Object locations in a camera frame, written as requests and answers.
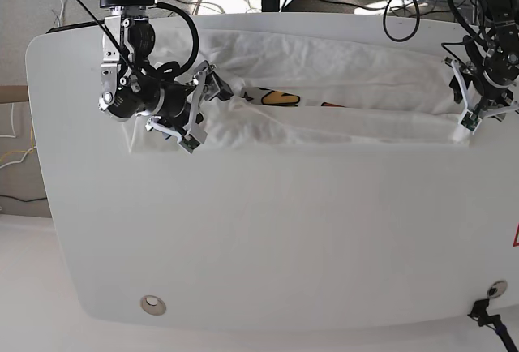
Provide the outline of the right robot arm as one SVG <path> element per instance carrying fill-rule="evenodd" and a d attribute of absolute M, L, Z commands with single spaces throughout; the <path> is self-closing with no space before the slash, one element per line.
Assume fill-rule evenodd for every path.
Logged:
<path fill-rule="evenodd" d="M 174 137 L 193 152 L 207 138 L 203 102 L 233 96 L 212 64 L 195 62 L 199 33 L 194 21 L 184 10 L 159 0 L 100 0 L 100 7 L 110 12 L 104 20 L 93 21 L 103 33 L 100 111 L 121 122 L 142 116 L 147 131 Z M 150 8 L 171 11 L 186 22 L 191 52 L 184 64 L 170 61 L 154 67 L 150 63 L 156 44 L 147 15 Z"/>

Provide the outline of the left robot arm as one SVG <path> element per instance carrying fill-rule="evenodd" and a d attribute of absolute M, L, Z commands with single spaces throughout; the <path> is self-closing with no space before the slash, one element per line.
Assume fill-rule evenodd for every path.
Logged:
<path fill-rule="evenodd" d="M 459 123 L 478 129 L 484 118 L 503 120 L 518 110 L 512 91 L 518 81 L 518 0 L 446 0 L 455 23 L 465 31 L 444 42 L 453 70 L 449 87 L 462 103 Z"/>

